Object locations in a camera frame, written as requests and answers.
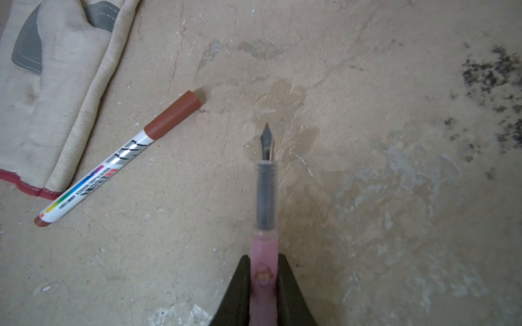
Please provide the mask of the pink fountain pen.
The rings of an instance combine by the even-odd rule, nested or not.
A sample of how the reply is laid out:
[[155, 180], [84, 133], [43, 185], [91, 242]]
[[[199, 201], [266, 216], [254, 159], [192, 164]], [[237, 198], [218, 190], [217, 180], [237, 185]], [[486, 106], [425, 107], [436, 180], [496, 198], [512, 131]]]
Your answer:
[[256, 219], [250, 245], [250, 324], [277, 324], [277, 273], [279, 236], [277, 232], [277, 164], [275, 140], [269, 125], [261, 136], [261, 161], [256, 174]]

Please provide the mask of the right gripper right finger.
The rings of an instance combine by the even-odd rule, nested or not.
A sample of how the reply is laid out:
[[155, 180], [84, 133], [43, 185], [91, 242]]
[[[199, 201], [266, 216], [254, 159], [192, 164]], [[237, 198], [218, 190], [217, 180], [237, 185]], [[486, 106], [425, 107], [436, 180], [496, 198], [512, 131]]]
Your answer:
[[279, 326], [318, 326], [284, 254], [278, 255], [277, 324]]

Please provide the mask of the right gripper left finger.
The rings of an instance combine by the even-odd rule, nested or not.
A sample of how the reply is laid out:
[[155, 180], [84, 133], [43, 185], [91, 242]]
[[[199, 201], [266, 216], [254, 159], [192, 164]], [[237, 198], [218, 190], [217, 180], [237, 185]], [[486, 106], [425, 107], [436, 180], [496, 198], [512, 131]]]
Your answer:
[[246, 326], [249, 324], [250, 258], [243, 255], [209, 326]]

